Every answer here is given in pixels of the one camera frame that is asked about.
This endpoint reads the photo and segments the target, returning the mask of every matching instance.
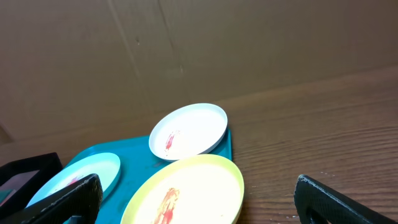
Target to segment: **red sauce residue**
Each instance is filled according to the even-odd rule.
[[[75,178],[73,178],[73,179],[69,182],[69,184],[67,184],[67,186],[69,186],[69,185],[71,185],[71,184],[74,184],[74,183],[78,182],[80,179],[81,179],[81,176],[80,176],[80,177],[75,177]]]
[[[162,203],[157,209],[156,219],[154,224],[170,224],[173,219],[173,210],[175,208],[175,203],[180,195],[180,190],[175,188],[170,188],[166,193]]]
[[[166,141],[166,152],[169,151],[170,148],[172,147],[174,136],[175,136],[176,134],[178,134],[179,132],[180,132],[180,131],[173,131],[173,132],[169,135],[169,137],[167,138],[167,141]]]

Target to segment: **wood grain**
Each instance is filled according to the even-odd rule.
[[[398,220],[398,67],[214,103],[228,114],[244,176],[239,223],[299,223],[299,174]],[[53,151],[66,164],[91,145],[149,134],[164,115],[5,144],[0,164]]]

